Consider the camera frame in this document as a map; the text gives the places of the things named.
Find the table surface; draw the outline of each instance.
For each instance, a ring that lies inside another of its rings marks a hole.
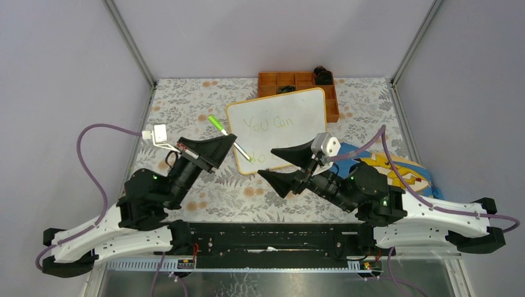
[[[327,132],[340,141],[361,146],[386,125],[392,154],[407,157],[397,114],[385,79],[336,79],[341,117],[328,123]],[[152,101],[145,129],[167,124],[171,142],[179,137],[210,139],[220,133],[207,120],[215,115],[229,131],[225,108],[229,103],[256,98],[257,79],[161,79]],[[378,142],[372,151],[381,151]],[[167,151],[142,141],[133,171],[147,168],[166,175]],[[280,198],[262,179],[241,175],[233,152],[226,156],[215,174],[201,173],[182,202],[182,208],[169,212],[169,220],[186,222],[356,222],[352,213],[343,212],[308,190],[300,195]]]

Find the wooden tray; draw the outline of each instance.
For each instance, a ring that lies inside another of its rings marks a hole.
[[[296,91],[309,88],[324,90],[326,105],[326,121],[336,123],[339,120],[339,105],[337,104],[336,86],[332,78],[331,85],[316,85],[312,71],[300,72],[259,72],[259,88],[257,97],[268,97],[277,94],[277,89],[285,85],[293,85]]]

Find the blue cloth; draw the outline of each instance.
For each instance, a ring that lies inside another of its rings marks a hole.
[[[345,153],[353,152],[356,149],[358,149],[358,147],[342,142],[341,149],[339,150],[338,155],[344,155]],[[352,167],[354,164],[357,163],[356,161],[357,158],[370,158],[370,157],[371,157],[370,152],[363,152],[360,155],[353,157],[351,159],[337,161],[336,164],[339,167],[339,172],[337,175],[339,175],[342,178],[347,177],[348,174],[350,173],[350,167]],[[438,188],[432,186],[432,179],[430,177],[430,173],[428,172],[428,170],[426,170],[424,167],[417,166],[415,164],[404,163],[402,161],[397,161],[396,164],[404,168],[413,170],[414,172],[421,175],[426,181],[428,181],[430,185],[429,187],[426,187],[425,189],[417,191],[420,195],[444,200],[443,195],[441,195],[441,191]],[[334,173],[337,172],[337,168],[335,166],[332,166],[330,170]]]

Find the purple cable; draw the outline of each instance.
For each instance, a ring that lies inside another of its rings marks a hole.
[[[188,287],[186,286],[186,283],[184,282],[184,280],[182,278],[180,278],[180,277],[178,277],[176,275],[175,275],[175,277],[176,277],[177,280],[179,280],[181,282],[181,285],[182,285],[182,287],[184,289],[184,297],[188,297]]]
[[[162,252],[162,256],[160,257],[160,261],[157,264],[157,269],[155,270],[155,275],[153,276],[153,281],[151,283],[151,289],[149,290],[149,297],[153,297],[153,290],[155,289],[155,282],[157,281],[158,272],[160,271],[160,267],[162,266],[162,262],[164,262],[164,257],[166,254]]]
[[[388,251],[388,260],[386,261],[387,265],[388,265],[388,272],[390,273],[390,277],[392,278],[392,281],[394,282],[394,284],[396,285],[397,289],[403,293],[403,295],[405,295],[406,297],[411,297],[405,290],[403,290],[403,288],[401,288],[401,286],[398,284],[398,282],[400,283],[401,280],[398,280],[397,278],[394,277],[394,274],[392,273],[392,262],[391,262],[391,257],[392,257],[392,252],[394,251],[394,247],[391,247],[390,250]]]
[[[509,231],[512,231],[512,230],[516,229],[521,224],[517,218],[509,217],[507,215],[491,215],[489,213],[463,212],[461,210],[444,209],[443,207],[439,207],[439,206],[434,207],[434,205],[432,203],[430,203],[430,202],[426,201],[425,199],[421,198],[421,196],[419,196],[419,194],[416,193],[409,186],[409,184],[405,181],[405,179],[401,176],[401,174],[399,173],[399,171],[396,168],[396,164],[394,163],[394,161],[392,160],[392,157],[390,156],[390,153],[388,152],[388,148],[386,147],[386,137],[385,137],[384,133],[381,134],[381,142],[383,143],[384,154],[386,155],[386,158],[388,159],[388,162],[390,163],[390,167],[395,172],[397,178],[399,178],[401,183],[405,186],[405,189],[410,194],[412,194],[412,196],[414,196],[417,200],[419,200],[419,202],[421,202],[422,204],[426,205],[427,207],[430,207],[431,209],[433,208],[433,209],[435,209],[435,210],[437,210],[439,212],[450,213],[452,215],[466,215],[468,217],[478,217],[478,216],[480,216],[480,217],[484,217],[484,218],[499,218],[499,219],[502,219],[502,220],[508,220],[508,221],[514,222],[514,225],[512,225],[512,226],[508,227],[507,229],[503,230],[504,233],[507,233]]]
[[[396,282],[399,282],[399,283],[402,283],[403,285],[406,285],[406,286],[410,286],[414,289],[416,289],[419,293],[421,293],[421,295],[423,295],[424,297],[428,297],[428,295],[418,286],[416,286],[415,284],[411,283],[411,282],[408,282],[406,280],[400,280],[398,278],[393,278],[393,277],[367,277],[367,281],[370,281],[370,280],[396,280]]]
[[[381,137],[381,135],[384,134],[385,130],[386,130],[386,126],[382,125],[379,128],[379,131],[376,133],[376,135],[374,135],[374,137],[372,137],[372,139],[369,142],[365,143],[365,145],[363,145],[362,147],[354,151],[345,153],[343,155],[331,157],[330,160],[332,160],[333,162],[337,162],[341,160],[351,159],[355,156],[359,156],[362,152],[368,150],[368,148],[371,147]]]
[[[82,130],[82,132],[79,134],[79,137],[77,138],[77,156],[79,157],[79,161],[80,161],[80,164],[82,165],[83,169],[85,170],[85,172],[87,173],[87,175],[89,176],[89,178],[93,181],[93,183],[95,183],[95,185],[97,186],[98,190],[100,191],[100,193],[102,194],[102,200],[103,200],[103,203],[104,203],[104,206],[102,207],[102,212],[100,213],[100,215],[98,216],[98,219],[95,221],[95,225],[98,225],[102,219],[104,218],[104,216],[106,215],[106,212],[108,211],[108,196],[106,195],[106,191],[104,191],[104,188],[102,188],[102,185],[97,181],[97,179],[95,178],[95,176],[93,175],[93,173],[91,173],[91,171],[87,168],[86,164],[85,164],[85,161],[84,161],[84,158],[82,158],[82,152],[81,152],[81,149],[80,149],[80,143],[82,142],[82,138],[84,137],[84,134],[93,129],[93,128],[97,128],[97,127],[105,127],[105,128],[110,128],[110,129],[113,129],[113,130],[117,130],[117,131],[120,131],[120,132],[124,132],[124,133],[127,133],[127,134],[130,134],[130,135],[133,135],[133,136],[141,136],[142,134],[140,132],[135,132],[135,131],[131,131],[131,130],[127,130],[127,129],[124,129],[124,128],[120,128],[118,126],[114,126],[114,125],[110,125],[110,124],[93,124],[93,125],[89,125],[87,126],[86,128],[84,128],[84,130]],[[81,235],[84,235],[86,234],[88,231],[90,231],[91,229],[95,228],[95,226],[93,225],[90,225],[89,227],[87,227],[86,229],[76,233],[76,234],[73,234],[71,235],[70,237],[67,237],[67,238],[64,238],[60,241],[57,242],[58,245],[60,244],[64,244],[68,241],[71,241]],[[35,260],[35,265],[36,267],[42,271],[42,265],[40,265],[40,259],[50,250],[52,250],[53,248],[56,248],[56,245],[55,244],[52,244],[48,247],[46,247],[42,252],[40,252],[37,256],[37,259]]]

